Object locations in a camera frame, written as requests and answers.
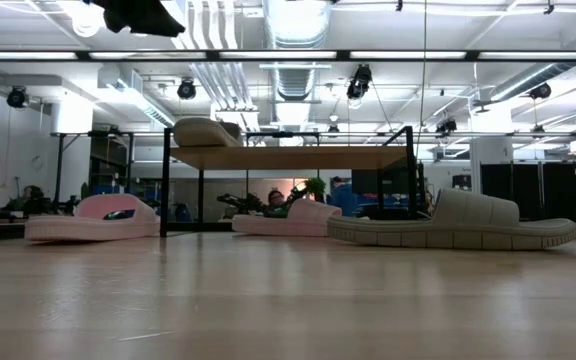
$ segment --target black panel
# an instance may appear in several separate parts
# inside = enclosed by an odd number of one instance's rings
[[[481,192],[484,195],[512,200],[510,164],[481,165]]]
[[[544,164],[546,218],[576,221],[576,164]]]
[[[408,194],[408,169],[384,170],[384,194]],[[377,193],[377,170],[353,170],[352,192],[355,194]]]
[[[514,165],[512,169],[513,197],[522,220],[541,218],[539,201],[539,165]]]

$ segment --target blue jacket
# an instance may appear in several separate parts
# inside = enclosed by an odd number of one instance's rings
[[[341,185],[332,189],[332,206],[341,208],[343,216],[355,217],[357,196],[352,193],[352,185]]]

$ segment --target fluorescent light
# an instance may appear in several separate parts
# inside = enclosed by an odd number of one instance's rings
[[[330,69],[332,66],[326,64],[259,64],[262,70],[315,70],[315,69]]]
[[[74,52],[53,51],[27,51],[13,52],[0,51],[0,60],[76,60]]]
[[[336,51],[274,50],[274,51],[224,51],[222,59],[334,59]]]
[[[526,60],[526,59],[570,59],[576,60],[576,52],[492,52],[479,54],[479,59],[489,60]]]
[[[351,59],[463,59],[465,51],[351,51]]]
[[[206,58],[201,51],[158,51],[158,52],[130,52],[130,51],[103,51],[91,52],[90,57],[95,60],[200,60]]]

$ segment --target white column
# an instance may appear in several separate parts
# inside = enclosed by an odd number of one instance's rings
[[[53,104],[53,132],[84,133],[92,130],[92,103],[79,98],[67,98],[61,103]],[[64,147],[73,137],[64,139]],[[90,138],[81,136],[63,153],[61,165],[61,188],[59,201],[67,201],[70,195],[81,194],[81,185],[88,183],[90,173]]]
[[[486,113],[472,114],[471,131],[512,132],[511,108],[506,103],[488,107]],[[481,194],[481,165],[509,164],[513,159],[512,138],[507,136],[480,137],[470,141],[472,191]]]

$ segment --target ventilation duct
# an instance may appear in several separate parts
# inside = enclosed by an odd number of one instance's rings
[[[263,6],[269,46],[273,49],[320,49],[324,46],[330,23],[330,5],[327,1],[264,0]],[[306,100],[313,95],[315,76],[314,69],[273,70],[275,97],[286,101]],[[306,106],[305,118],[286,120],[291,123],[305,122],[310,111],[310,106]],[[303,110],[300,108],[297,111],[299,115],[291,115],[289,110],[277,111],[277,117],[282,121],[283,114],[290,117],[303,116]]]
[[[566,44],[564,49],[576,50],[576,40]],[[520,74],[512,77],[503,84],[497,85],[490,89],[488,92],[481,94],[481,100],[473,100],[475,96],[472,92],[468,91],[462,95],[470,97],[469,99],[455,99],[448,106],[442,109],[441,113],[455,114],[459,110],[472,106],[488,105],[497,102],[510,100],[521,94],[525,94],[537,86],[549,81],[556,76],[576,67],[576,63],[555,63],[555,64],[536,64],[521,72]]]

